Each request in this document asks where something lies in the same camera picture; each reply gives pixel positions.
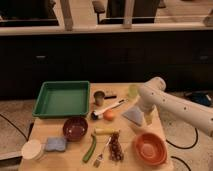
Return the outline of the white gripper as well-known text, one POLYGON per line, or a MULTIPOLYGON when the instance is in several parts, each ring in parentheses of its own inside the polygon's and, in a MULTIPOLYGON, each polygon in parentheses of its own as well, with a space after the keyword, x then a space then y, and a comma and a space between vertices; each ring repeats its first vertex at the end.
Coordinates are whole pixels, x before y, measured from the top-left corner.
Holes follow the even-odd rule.
POLYGON ((150 125, 153 120, 152 111, 154 110, 154 105, 149 103, 142 98, 140 98, 137 102, 139 109, 144 113, 144 118, 147 125, 150 125))

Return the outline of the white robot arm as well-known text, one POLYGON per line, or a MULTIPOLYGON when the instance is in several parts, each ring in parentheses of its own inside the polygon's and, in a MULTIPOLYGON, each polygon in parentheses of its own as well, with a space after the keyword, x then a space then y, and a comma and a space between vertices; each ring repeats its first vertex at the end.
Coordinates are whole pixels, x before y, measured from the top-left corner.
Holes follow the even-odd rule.
POLYGON ((150 114, 155 106, 161 107, 213 138, 213 108, 194 103, 165 92, 166 83, 161 77, 143 82, 138 88, 138 106, 150 114))

